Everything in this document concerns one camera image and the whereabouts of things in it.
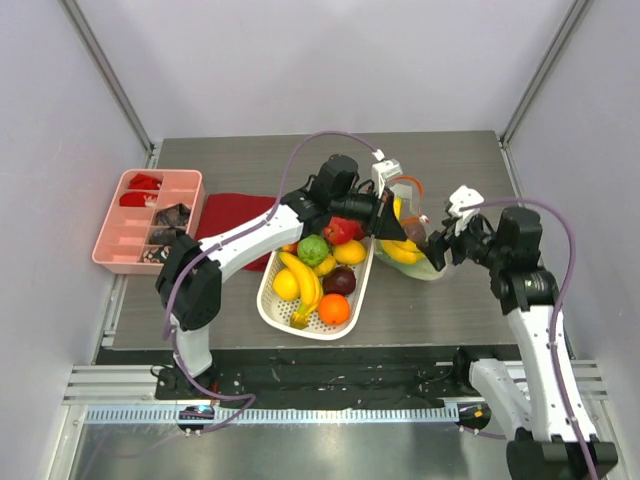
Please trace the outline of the green white cabbage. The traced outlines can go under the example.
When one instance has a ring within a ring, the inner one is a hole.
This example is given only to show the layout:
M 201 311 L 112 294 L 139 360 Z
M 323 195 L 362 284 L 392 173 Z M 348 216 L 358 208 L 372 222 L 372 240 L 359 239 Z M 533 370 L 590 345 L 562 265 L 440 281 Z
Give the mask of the green white cabbage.
M 393 261 L 381 248 L 381 240 L 376 241 L 376 255 L 383 262 L 396 268 L 404 275 L 422 281 L 436 281 L 445 275 L 446 269 L 441 272 L 435 270 L 429 259 L 425 258 L 414 265 L 404 265 Z

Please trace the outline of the dark purple fig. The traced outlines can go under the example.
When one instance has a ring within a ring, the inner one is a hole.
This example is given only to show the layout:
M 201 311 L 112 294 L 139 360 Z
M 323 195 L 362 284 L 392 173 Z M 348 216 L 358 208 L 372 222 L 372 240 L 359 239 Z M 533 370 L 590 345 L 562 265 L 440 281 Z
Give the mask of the dark purple fig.
M 425 225 L 419 220 L 405 222 L 403 229 L 407 239 L 415 244 L 423 243 L 428 237 Z

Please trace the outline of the yellow banana bunch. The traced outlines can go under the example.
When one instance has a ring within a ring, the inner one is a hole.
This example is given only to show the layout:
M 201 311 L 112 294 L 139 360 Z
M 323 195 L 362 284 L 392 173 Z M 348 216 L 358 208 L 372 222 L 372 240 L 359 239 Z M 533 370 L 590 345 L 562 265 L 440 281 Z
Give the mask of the yellow banana bunch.
M 396 197 L 394 200 L 394 210 L 402 226 L 407 221 L 419 220 L 420 222 L 422 222 L 419 217 L 410 217 L 410 218 L 402 219 L 401 218 L 402 208 L 403 208 L 402 199 L 399 197 Z M 382 250 L 393 261 L 398 262 L 400 264 L 414 265 L 425 258 L 425 255 L 421 252 L 418 246 L 408 239 L 404 241 L 381 240 L 380 245 Z

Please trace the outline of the clear zip top bag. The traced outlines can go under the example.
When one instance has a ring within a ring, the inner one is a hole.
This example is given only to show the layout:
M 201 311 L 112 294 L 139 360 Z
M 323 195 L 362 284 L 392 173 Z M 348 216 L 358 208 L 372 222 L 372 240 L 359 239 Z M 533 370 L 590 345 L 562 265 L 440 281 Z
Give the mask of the clear zip top bag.
M 404 241 L 377 240 L 376 258 L 412 279 L 433 282 L 448 275 L 447 267 L 438 271 L 419 250 L 434 231 L 429 218 L 421 212 L 424 189 L 419 180 L 409 175 L 391 179 L 387 187 L 394 194 L 394 212 L 407 236 Z

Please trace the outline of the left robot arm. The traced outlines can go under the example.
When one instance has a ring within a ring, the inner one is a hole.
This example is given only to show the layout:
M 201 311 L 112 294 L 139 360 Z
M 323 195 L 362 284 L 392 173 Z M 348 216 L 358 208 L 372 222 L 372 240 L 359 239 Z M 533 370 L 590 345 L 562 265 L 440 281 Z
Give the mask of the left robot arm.
M 405 239 L 386 185 L 401 173 L 398 161 L 379 160 L 372 167 L 372 189 L 361 192 L 357 162 L 335 154 L 267 212 L 201 241 L 187 234 L 173 241 L 156 289 L 166 310 L 164 333 L 182 369 L 177 383 L 187 396 L 200 399 L 212 389 L 209 325 L 220 311 L 223 284 L 259 257 L 321 233 L 334 217 L 360 222 L 369 236 Z

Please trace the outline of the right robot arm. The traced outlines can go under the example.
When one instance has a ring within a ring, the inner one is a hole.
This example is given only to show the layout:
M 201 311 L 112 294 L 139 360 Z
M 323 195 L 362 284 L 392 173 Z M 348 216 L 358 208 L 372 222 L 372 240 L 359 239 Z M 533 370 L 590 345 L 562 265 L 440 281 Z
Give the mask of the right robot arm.
M 512 330 L 528 390 L 522 392 L 505 364 L 461 354 L 451 380 L 465 395 L 480 393 L 508 440 L 506 459 L 514 479 L 603 479 L 617 465 L 614 443 L 592 423 L 574 377 L 562 331 L 568 284 L 541 263 L 543 228 L 531 207 L 503 202 L 497 227 L 480 204 L 449 205 L 440 231 L 424 251 L 442 270 L 465 260 L 486 268 L 490 288 Z

